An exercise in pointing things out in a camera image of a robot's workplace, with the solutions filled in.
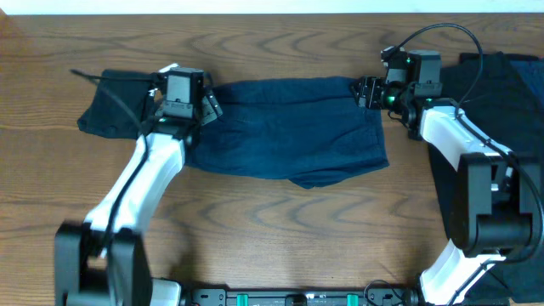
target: blue cloth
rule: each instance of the blue cloth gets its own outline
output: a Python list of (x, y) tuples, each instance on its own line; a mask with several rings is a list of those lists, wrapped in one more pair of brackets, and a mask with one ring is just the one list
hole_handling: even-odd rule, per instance
[(544, 110), (544, 61), (511, 60), (510, 64), (524, 80), (525, 85), (540, 100), (539, 109)]
[(388, 166), (379, 110), (358, 107), (353, 79), (237, 82), (215, 88), (223, 115), (201, 129), (187, 165), (323, 187)]

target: black fabric pile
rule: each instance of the black fabric pile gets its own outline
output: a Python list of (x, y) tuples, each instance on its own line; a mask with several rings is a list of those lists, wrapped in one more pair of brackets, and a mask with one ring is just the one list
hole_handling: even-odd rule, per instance
[[(103, 77), (145, 74), (104, 71)], [(201, 128), (200, 143), (186, 165), (202, 170), (290, 179), (304, 188), (324, 187), (388, 166), (382, 118), (359, 108), (352, 79), (328, 77), (238, 82), (213, 89), (223, 109)], [(153, 114), (150, 82), (101, 81), (142, 120)], [(100, 91), (79, 119), (80, 130), (106, 138), (136, 139), (138, 130)]]
[[(478, 68), (477, 60), (442, 70), (443, 95), (460, 99)], [(484, 73), (463, 106), (467, 117), (494, 140), (516, 152), (532, 151), (544, 161), (544, 117), (539, 99), (504, 54), (484, 58)], [(454, 195), (455, 171), (432, 146), (429, 158), (445, 231)], [(498, 265), (468, 292), (471, 299), (511, 297), (516, 303), (544, 301), (544, 253), (527, 263)]]

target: wooden table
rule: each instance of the wooden table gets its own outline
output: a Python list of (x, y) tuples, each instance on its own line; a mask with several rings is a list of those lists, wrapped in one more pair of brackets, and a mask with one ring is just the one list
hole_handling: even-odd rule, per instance
[[(70, 68), (156, 71), (172, 62), (218, 82), (381, 75), (379, 51), (456, 22), (485, 52), (544, 55), (542, 14), (0, 17), (0, 303), (53, 303), (53, 240), (82, 220), (132, 155), (131, 140), (81, 133), (94, 88)], [(474, 51), (459, 31), (408, 48), (447, 65)], [(412, 283), (445, 246), (427, 146), (384, 117), (391, 166), (322, 189), (184, 169), (146, 236), (156, 277), (231, 287)]]

